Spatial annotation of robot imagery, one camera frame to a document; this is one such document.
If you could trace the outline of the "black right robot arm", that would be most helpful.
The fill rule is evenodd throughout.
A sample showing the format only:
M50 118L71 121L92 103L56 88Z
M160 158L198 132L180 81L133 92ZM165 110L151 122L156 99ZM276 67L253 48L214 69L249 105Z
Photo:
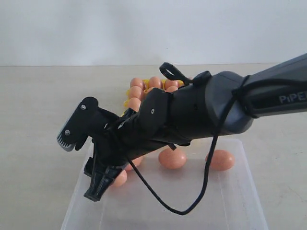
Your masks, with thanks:
M246 131L254 118L306 110L307 57L302 55L241 77L203 72L172 93L153 89L139 111L123 117L89 97L87 135L94 144L84 172L91 182L85 197L99 201L124 167L164 146L187 146L194 139Z

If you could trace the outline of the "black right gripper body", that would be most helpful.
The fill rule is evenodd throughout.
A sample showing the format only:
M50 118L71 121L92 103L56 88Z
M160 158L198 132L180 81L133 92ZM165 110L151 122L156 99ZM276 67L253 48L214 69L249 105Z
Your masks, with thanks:
M166 109L128 109L122 117L95 109L91 137L98 143L96 158L102 165L119 167L166 146L167 141L159 140L166 120Z

